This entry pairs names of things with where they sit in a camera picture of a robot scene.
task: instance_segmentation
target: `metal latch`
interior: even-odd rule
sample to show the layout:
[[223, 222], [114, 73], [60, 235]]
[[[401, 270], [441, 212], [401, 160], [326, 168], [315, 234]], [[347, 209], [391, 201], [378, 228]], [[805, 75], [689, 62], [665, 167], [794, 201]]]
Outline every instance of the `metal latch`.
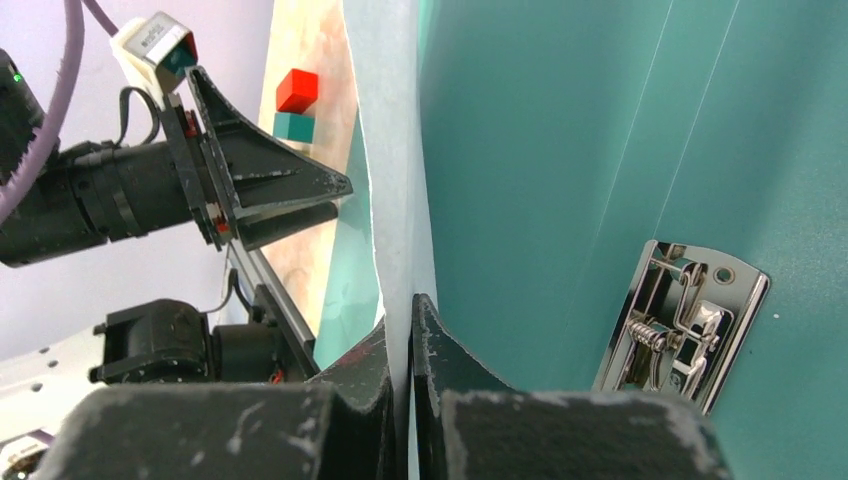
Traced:
[[725, 253], [648, 242], [594, 389], [678, 394], [708, 415], [768, 284]]

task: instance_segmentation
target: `red cube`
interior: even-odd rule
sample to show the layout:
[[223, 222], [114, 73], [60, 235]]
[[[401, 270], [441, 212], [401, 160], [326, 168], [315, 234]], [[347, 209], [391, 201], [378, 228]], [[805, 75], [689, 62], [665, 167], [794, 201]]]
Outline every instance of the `red cube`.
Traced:
[[277, 87], [277, 111], [302, 114], [318, 100], [318, 75], [293, 68]]

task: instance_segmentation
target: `screw hole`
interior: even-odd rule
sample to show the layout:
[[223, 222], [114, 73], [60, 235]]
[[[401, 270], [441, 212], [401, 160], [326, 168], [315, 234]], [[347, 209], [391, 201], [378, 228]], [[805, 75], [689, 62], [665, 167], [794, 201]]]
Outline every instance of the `screw hole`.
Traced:
[[713, 273], [713, 278], [715, 278], [716, 283], [719, 285], [730, 285], [736, 278], [736, 274], [727, 267], [721, 267]]

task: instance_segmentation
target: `red marking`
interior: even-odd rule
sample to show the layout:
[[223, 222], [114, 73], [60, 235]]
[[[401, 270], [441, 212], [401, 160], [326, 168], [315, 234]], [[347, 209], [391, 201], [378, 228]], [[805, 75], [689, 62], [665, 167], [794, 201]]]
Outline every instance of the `red marking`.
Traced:
[[188, 32], [185, 41], [188, 45], [189, 52], [191, 52], [191, 56], [194, 57], [195, 61], [197, 61], [197, 44], [194, 43], [194, 32]]
[[271, 378], [268, 380], [272, 384], [276, 385], [278, 383], [282, 383], [285, 380], [285, 373], [283, 373], [282, 369], [277, 370]]
[[185, 134], [186, 138], [194, 138], [197, 136], [197, 116], [194, 114], [194, 110], [189, 110], [185, 112], [186, 114], [186, 122], [188, 123], [188, 128], [186, 128]]
[[277, 87], [277, 111], [296, 113], [306, 111], [318, 100], [318, 75], [293, 68]]

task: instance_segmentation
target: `spring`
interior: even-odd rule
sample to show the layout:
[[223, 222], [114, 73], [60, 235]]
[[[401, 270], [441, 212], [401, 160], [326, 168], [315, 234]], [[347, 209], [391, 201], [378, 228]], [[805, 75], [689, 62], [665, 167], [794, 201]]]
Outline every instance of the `spring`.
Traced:
[[627, 321], [627, 331], [633, 341], [645, 345], [654, 352], [659, 353], [665, 350], [668, 332], [657, 331], [650, 325], [633, 319]]

